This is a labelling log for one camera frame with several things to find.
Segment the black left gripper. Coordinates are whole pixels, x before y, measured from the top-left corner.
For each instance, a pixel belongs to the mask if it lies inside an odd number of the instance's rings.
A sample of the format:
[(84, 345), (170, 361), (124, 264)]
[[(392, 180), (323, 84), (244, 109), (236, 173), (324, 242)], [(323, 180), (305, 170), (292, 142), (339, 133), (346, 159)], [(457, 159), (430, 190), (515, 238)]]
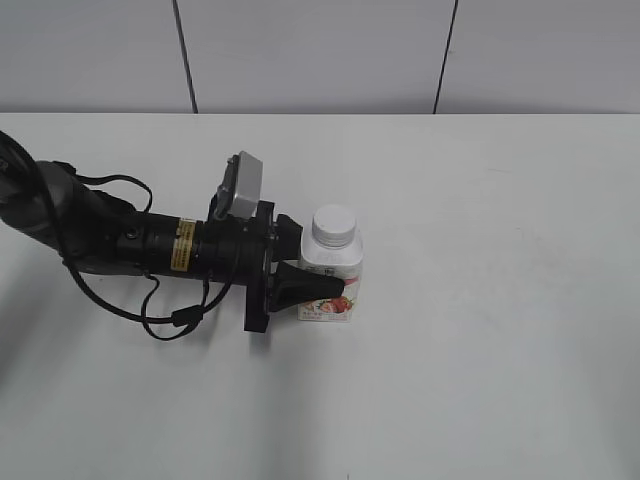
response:
[[(244, 329), (264, 333), (269, 323), (271, 260), (297, 261), (303, 227), (285, 214), (273, 220), (274, 204), (260, 201), (248, 220), (229, 215), (222, 221), (196, 225), (192, 274), (222, 285), (213, 300), (203, 305), (215, 309), (233, 285), (246, 288)], [(271, 275), (271, 311), (340, 297), (345, 282), (336, 277), (278, 266)]]

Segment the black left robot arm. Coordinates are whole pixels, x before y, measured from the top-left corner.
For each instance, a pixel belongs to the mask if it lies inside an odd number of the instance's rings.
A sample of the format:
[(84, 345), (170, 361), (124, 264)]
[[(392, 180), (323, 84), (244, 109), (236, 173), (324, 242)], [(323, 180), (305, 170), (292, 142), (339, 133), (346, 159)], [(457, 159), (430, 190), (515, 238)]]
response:
[(67, 163), (37, 161), (12, 137), (1, 138), (1, 218), (9, 227), (55, 250), (79, 287), (85, 276), (161, 277), (219, 283), (216, 294), (164, 318), (145, 310), (128, 319), (152, 332), (196, 329), (235, 286), (243, 286), (244, 327), (267, 329), (272, 313), (338, 297), (342, 279), (297, 266), (303, 229), (261, 199), (263, 165), (247, 152), (229, 158), (205, 220), (137, 209), (106, 193), (104, 179), (80, 175)]

